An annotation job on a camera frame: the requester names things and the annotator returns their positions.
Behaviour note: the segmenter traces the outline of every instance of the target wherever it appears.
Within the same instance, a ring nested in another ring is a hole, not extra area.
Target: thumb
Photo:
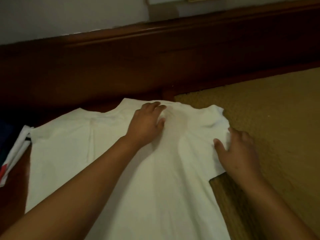
[[[221,159],[221,157],[227,152],[226,149],[224,148],[222,142],[219,139],[214,139],[213,140],[214,143],[214,149],[216,149],[216,152],[218,154],[219,160]]]
[[[165,121],[166,121],[166,118],[161,118],[158,121],[157,129],[158,129],[159,133],[162,132],[163,128],[165,127]]]

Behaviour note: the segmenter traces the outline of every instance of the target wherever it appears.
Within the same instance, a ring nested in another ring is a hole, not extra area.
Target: wooden edge
[[[209,88],[215,88],[270,76],[282,75],[290,72],[298,72],[317,67],[320,67],[320,60],[305,64],[296,64],[280,68],[268,69],[264,71],[257,71],[239,76],[216,78],[215,80],[204,80],[202,82],[190,83],[185,85],[173,85],[171,87],[162,89],[162,98],[163,100],[175,102],[175,96],[183,93],[196,92]]]
[[[263,6],[243,7],[228,11],[215,12],[206,15],[177,18],[154,23],[139,23],[124,27],[103,29],[91,32],[70,34],[39,40],[23,41],[14,44],[0,45],[0,52],[21,52],[35,48],[50,48],[54,46],[79,46],[94,43],[103,43],[115,39],[163,32],[165,30],[189,29],[195,25],[213,25],[238,20],[288,13],[304,10],[313,10],[320,7],[320,0],[297,0],[267,4]]]

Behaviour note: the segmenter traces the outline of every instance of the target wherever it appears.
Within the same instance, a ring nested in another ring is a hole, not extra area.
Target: person's left hand
[[[141,109],[134,113],[125,137],[140,148],[149,144],[165,126],[165,118],[158,121],[164,109],[166,106],[160,105],[160,102],[142,105]]]

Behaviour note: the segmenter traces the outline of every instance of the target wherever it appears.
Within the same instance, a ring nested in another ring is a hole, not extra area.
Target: wooden bed frame
[[[320,66],[320,0],[0,46],[0,106],[37,126],[77,107],[180,93]],[[24,214],[30,149],[0,188],[0,234]]]

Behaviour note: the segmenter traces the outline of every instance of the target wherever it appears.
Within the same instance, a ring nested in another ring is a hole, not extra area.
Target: forearm
[[[242,188],[268,239],[318,239],[265,179]]]
[[[125,137],[29,211],[1,240],[84,238],[138,151]]]

